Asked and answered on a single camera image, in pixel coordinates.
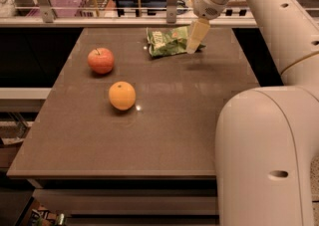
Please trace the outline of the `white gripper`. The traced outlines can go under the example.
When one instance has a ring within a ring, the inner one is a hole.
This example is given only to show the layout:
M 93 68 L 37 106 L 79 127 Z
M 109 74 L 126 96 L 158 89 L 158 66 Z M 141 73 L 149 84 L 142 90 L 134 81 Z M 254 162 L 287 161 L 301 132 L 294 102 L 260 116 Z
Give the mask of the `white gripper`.
M 186 51 L 193 54 L 210 29 L 208 20 L 217 18 L 225 8 L 227 0 L 189 0 L 193 14 L 198 17 L 188 30 Z

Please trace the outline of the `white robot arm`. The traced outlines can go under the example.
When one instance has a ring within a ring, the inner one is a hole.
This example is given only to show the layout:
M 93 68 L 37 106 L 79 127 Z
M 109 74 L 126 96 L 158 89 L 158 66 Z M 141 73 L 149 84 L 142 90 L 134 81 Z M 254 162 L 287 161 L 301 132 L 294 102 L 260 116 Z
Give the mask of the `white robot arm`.
M 202 23 L 229 0 L 190 0 Z M 297 0 L 246 0 L 280 74 L 278 87 L 230 99 L 215 134 L 220 226 L 314 226 L 310 166 L 319 152 L 319 27 Z

